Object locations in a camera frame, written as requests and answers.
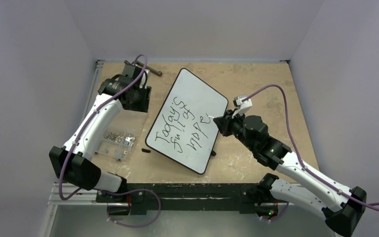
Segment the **white whiteboard black frame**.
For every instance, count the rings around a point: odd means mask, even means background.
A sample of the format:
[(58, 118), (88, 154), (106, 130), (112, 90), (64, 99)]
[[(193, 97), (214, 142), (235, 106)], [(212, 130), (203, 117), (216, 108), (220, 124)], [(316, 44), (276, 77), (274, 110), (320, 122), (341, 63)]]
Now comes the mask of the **white whiteboard black frame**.
[(145, 144), (197, 174), (204, 174), (228, 99), (186, 68), (179, 70)]

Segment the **clear plastic screw box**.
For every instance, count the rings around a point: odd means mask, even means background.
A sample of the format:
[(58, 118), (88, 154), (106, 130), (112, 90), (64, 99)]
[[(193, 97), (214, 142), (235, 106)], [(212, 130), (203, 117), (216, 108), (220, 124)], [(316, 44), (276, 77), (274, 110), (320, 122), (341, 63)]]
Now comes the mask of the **clear plastic screw box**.
[(148, 113), (123, 110), (115, 116), (99, 140), (96, 155), (127, 160), (139, 140)]

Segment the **black marker cap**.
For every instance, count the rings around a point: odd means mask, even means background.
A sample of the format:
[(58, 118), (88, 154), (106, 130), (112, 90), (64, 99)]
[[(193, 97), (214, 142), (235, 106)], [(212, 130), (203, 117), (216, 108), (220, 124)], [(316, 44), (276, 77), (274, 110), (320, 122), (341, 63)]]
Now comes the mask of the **black marker cap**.
[(144, 149), (144, 148), (141, 148), (141, 151), (144, 152), (144, 153), (150, 153), (150, 152), (151, 152), (151, 150), (149, 150), (149, 149)]

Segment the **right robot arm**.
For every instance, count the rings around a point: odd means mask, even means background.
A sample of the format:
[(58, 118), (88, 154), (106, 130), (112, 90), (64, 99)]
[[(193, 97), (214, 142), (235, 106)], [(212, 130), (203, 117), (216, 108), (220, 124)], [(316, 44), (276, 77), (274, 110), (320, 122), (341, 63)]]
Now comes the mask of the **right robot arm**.
[(301, 161), (298, 153), (269, 134), (260, 116), (233, 116), (232, 113), (228, 110), (223, 116), (213, 118), (219, 132), (224, 137), (234, 136), (258, 163), (292, 178), (306, 190), (299, 194), (294, 188), (278, 191), (272, 183), (265, 182), (257, 188), (259, 198), (269, 201), (280, 193), (283, 199), (316, 211), (335, 233), (352, 236), (365, 212), (362, 203), (367, 193), (358, 186), (343, 185)]

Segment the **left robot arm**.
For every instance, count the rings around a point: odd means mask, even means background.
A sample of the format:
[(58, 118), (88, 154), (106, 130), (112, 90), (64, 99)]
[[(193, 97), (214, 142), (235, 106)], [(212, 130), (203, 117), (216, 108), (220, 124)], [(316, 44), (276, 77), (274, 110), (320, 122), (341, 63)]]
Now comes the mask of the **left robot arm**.
[(104, 80), (89, 113), (72, 137), (61, 147), (52, 147), (49, 158), (56, 177), (85, 190), (104, 190), (116, 202), (127, 197), (126, 179), (105, 172), (92, 163), (99, 141), (121, 111), (146, 113), (151, 87), (150, 72), (126, 64), (121, 74)]

